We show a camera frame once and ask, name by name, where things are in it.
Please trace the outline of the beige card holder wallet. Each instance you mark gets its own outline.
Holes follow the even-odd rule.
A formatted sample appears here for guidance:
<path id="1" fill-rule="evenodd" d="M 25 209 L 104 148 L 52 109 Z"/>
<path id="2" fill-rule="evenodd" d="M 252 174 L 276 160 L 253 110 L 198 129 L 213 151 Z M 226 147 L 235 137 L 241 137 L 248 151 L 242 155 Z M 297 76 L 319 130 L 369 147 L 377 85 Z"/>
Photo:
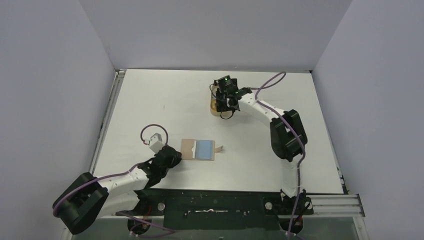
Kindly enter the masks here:
<path id="1" fill-rule="evenodd" d="M 214 161 L 215 155 L 224 150 L 224 146 L 216 146 L 214 140 L 184 138 L 181 140 L 180 152 L 182 160 Z"/>

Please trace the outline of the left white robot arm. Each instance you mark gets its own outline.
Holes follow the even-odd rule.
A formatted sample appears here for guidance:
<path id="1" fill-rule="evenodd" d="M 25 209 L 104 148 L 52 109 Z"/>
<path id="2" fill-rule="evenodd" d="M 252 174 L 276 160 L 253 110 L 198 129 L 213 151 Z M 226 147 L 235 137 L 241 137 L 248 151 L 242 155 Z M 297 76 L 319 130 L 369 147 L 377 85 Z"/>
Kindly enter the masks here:
<path id="1" fill-rule="evenodd" d="M 52 214 L 74 235 L 103 216 L 120 211 L 141 215 L 147 211 L 148 200 L 137 193 L 160 183 L 181 160 L 181 152 L 165 145 L 152 158 L 125 172 L 102 177 L 84 172 L 55 200 Z"/>

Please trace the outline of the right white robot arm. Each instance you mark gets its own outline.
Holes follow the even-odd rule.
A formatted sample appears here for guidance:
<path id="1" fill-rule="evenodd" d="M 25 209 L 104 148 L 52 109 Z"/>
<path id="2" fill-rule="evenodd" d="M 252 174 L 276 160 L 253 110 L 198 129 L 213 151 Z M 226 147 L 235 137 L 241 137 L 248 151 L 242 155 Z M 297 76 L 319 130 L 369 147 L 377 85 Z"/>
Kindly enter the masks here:
<path id="1" fill-rule="evenodd" d="M 283 165 L 281 192 L 282 209 L 289 214 L 301 207 L 298 197 L 303 190 L 300 166 L 306 158 L 308 137 L 300 114 L 283 110 L 259 99 L 260 91 L 272 87 L 268 80 L 261 87 L 238 87 L 238 81 L 229 75 L 213 81 L 209 89 L 218 113 L 243 112 L 259 120 L 270 132 L 274 154 L 286 162 Z"/>

